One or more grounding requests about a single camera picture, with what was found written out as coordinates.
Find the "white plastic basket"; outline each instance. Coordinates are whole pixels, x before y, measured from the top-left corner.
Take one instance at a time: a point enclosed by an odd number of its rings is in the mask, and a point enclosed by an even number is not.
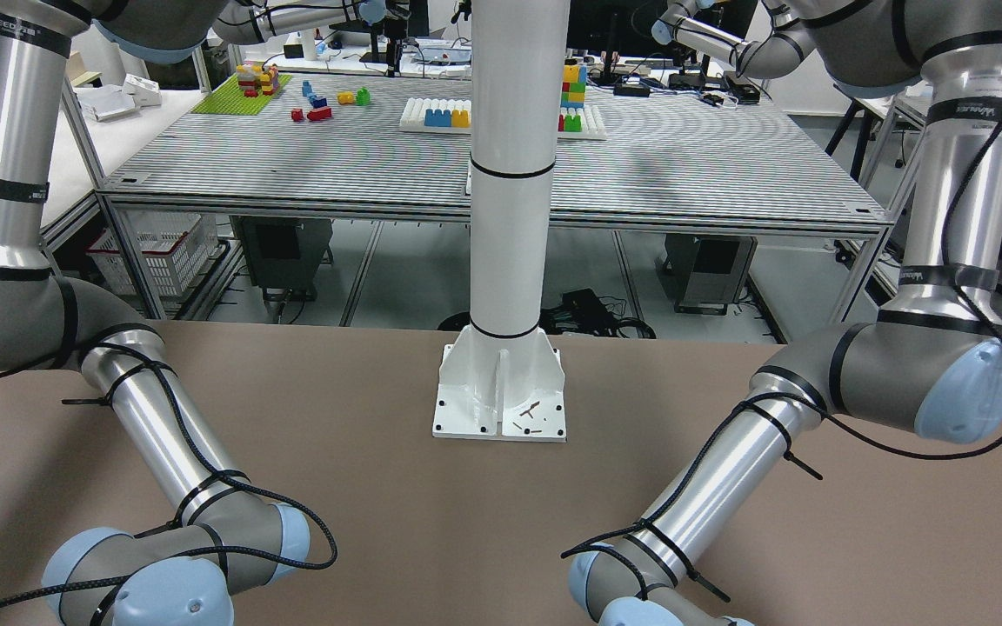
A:
[[[156,282],[160,295],[183,295],[199,272],[200,266],[218,246],[214,221],[198,213],[155,213],[138,211],[130,214],[146,266]],[[134,285],[126,262],[118,250],[118,241],[110,230],[103,230],[87,255],[99,266],[112,292],[134,295]]]

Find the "brown table surface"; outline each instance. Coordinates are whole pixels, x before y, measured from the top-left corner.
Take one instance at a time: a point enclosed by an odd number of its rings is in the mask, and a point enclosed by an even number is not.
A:
[[[160,328],[243,471],[321,512],[342,549],[330,570],[235,598],[245,625],[588,623],[557,554],[632,522],[775,351],[554,339],[569,443],[498,444],[430,435],[449,334]],[[0,597],[38,586],[76,532],[170,516],[112,413],[59,402],[94,396],[72,373],[0,382]],[[759,626],[1002,623],[1002,449],[921,463],[830,425],[796,449],[827,480],[776,468],[698,563],[734,601],[688,595]],[[56,622],[39,601],[0,623]]]

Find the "white pole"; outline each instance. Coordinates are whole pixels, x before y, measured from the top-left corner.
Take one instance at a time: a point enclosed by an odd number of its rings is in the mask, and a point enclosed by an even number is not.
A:
[[[565,440],[544,289],[568,0],[474,5],[470,317],[445,353],[437,437]]]

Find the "white lego baseplate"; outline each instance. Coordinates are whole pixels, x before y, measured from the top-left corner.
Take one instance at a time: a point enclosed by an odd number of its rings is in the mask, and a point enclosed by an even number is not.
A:
[[[401,130],[406,132],[438,132],[438,134],[469,135],[470,127],[453,126],[426,126],[425,116],[428,109],[441,111],[468,111],[471,126],[473,124],[473,112],[470,100],[445,100],[435,98],[409,98],[405,104],[405,112],[401,114]],[[597,107],[587,106],[581,108],[560,108],[560,115],[577,115],[582,120],[581,131],[560,131],[560,139],[593,139],[605,140],[609,138],[605,132],[605,123],[601,119],[601,111]]]

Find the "red lego brick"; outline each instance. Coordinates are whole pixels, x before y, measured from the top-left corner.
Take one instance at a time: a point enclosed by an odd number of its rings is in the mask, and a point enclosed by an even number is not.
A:
[[[331,119],[331,107],[319,107],[307,111],[307,119],[310,122],[319,122],[321,119]]]

